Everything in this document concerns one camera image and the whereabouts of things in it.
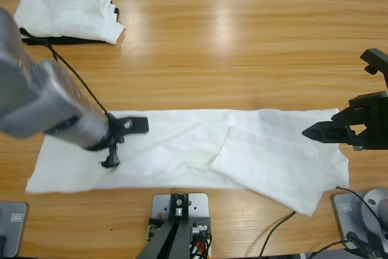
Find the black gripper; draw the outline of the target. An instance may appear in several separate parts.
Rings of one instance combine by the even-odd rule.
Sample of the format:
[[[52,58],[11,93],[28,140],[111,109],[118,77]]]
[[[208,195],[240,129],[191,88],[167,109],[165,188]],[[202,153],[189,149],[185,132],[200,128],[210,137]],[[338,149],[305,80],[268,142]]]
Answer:
[[[366,128],[356,134],[351,126]],[[302,131],[311,140],[352,144],[354,150],[387,150],[387,92],[359,95],[349,100],[349,107]]]
[[[116,118],[111,113],[107,114],[108,119],[108,131],[107,134],[97,144],[86,147],[86,150],[97,151],[109,147],[109,154],[105,161],[101,162],[101,166],[104,168],[115,168],[119,165],[118,147],[117,144],[111,144],[117,140],[121,135],[121,131],[124,130],[125,121],[122,118]]]

